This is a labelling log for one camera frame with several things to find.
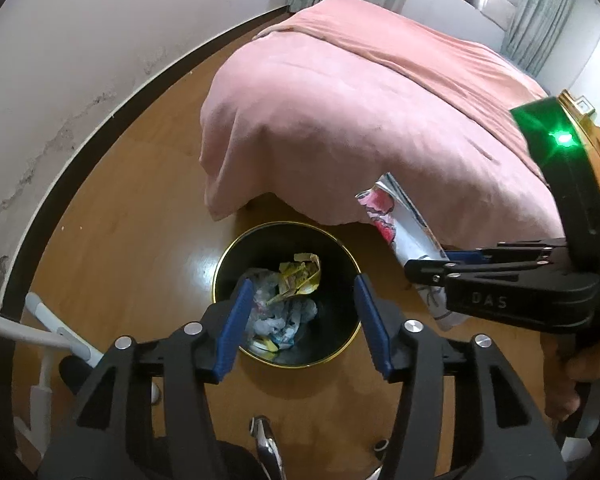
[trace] silver screw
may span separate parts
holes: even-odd
[[[187,323],[184,326],[184,333],[189,335],[196,335],[202,332],[202,325],[197,321],[193,321],[191,323]]]
[[[116,339],[116,348],[118,350],[126,350],[131,346],[131,338],[128,335],[123,335]]]
[[[474,338],[474,341],[480,348],[489,348],[491,346],[491,338],[488,335],[478,334]]]
[[[423,325],[417,319],[408,319],[404,322],[404,329],[407,332],[418,333],[422,332]]]

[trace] blue gripper pad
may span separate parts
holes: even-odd
[[[374,300],[375,294],[364,274],[356,276],[353,285],[353,301],[365,333],[366,345],[369,347],[371,359],[384,380],[394,370],[391,364],[391,343]]]
[[[467,265],[488,264],[489,259],[485,258],[480,251],[445,251],[446,256],[453,262],[462,262]]]
[[[247,319],[249,319],[253,306],[253,292],[251,280],[244,280],[235,297],[234,306],[216,338],[216,363],[211,373],[218,383],[234,367],[238,346],[242,342],[244,327],[247,325]]]

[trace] trash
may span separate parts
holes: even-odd
[[[267,358],[295,345],[303,326],[318,313],[315,301],[307,295],[320,284],[320,258],[299,253],[294,260],[280,264],[280,272],[249,269],[246,273],[255,290],[246,326],[247,344]]]
[[[365,207],[402,266],[408,260],[448,260],[429,226],[391,173],[385,173],[356,199]],[[416,290],[441,330],[449,330],[468,317],[446,308],[443,287],[417,285]]]

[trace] bed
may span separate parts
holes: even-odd
[[[508,112],[545,96],[488,47],[323,0],[217,72],[201,110],[205,205],[221,219],[272,192],[321,224],[368,222],[355,195],[389,171],[443,244],[559,237]]]

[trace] gold rim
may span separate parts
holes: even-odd
[[[229,246],[225,249],[224,253],[222,253],[222,256],[220,256],[220,259],[218,260],[218,263],[216,264],[216,270],[214,271],[214,278],[213,278],[213,281],[211,282],[211,302],[212,303],[216,302],[216,279],[218,278],[218,270],[220,269],[220,266],[222,265],[224,258],[227,256],[227,254],[233,248],[233,246],[235,244],[237,244],[240,240],[242,240],[245,236],[253,233],[254,231],[257,231],[259,229],[262,229],[262,228],[265,228],[268,226],[279,225],[279,224],[301,225],[304,227],[309,227],[318,232],[321,232],[322,234],[327,235],[329,238],[331,238],[334,242],[336,242],[347,253],[347,256],[349,257],[349,259],[352,261],[352,263],[356,267],[356,270],[358,271],[358,273],[359,274],[361,273],[360,266],[358,265],[358,262],[356,261],[356,259],[353,257],[353,254],[351,254],[349,252],[349,250],[344,246],[344,244],[340,240],[338,240],[335,236],[333,236],[330,232],[327,232],[324,229],[320,229],[319,227],[316,227],[315,225],[307,224],[305,222],[291,222],[291,221],[267,222],[265,224],[257,225],[256,227],[252,227],[248,231],[243,232],[233,242],[231,242],[229,244]],[[244,354],[247,354],[249,357],[256,359],[256,361],[259,361],[259,362],[264,363],[269,366],[273,366],[274,368],[284,368],[285,370],[294,370],[294,369],[298,369],[298,368],[309,368],[311,366],[319,365],[322,363],[327,363],[327,362],[331,361],[332,359],[335,359],[336,357],[338,357],[340,354],[342,354],[347,349],[347,347],[352,343],[352,341],[356,338],[356,336],[358,335],[358,332],[360,331],[361,326],[362,325],[360,324],[360,322],[358,322],[358,326],[354,330],[351,337],[349,337],[349,339],[347,339],[345,341],[345,343],[340,348],[338,348],[333,354],[325,357],[324,359],[320,359],[319,361],[315,361],[313,363],[309,363],[306,365],[279,365],[276,363],[272,363],[271,361],[267,361],[266,359],[263,359],[261,357],[258,357],[257,355],[254,355],[251,352],[246,351],[244,348],[242,348],[242,346],[239,346],[238,348]]]

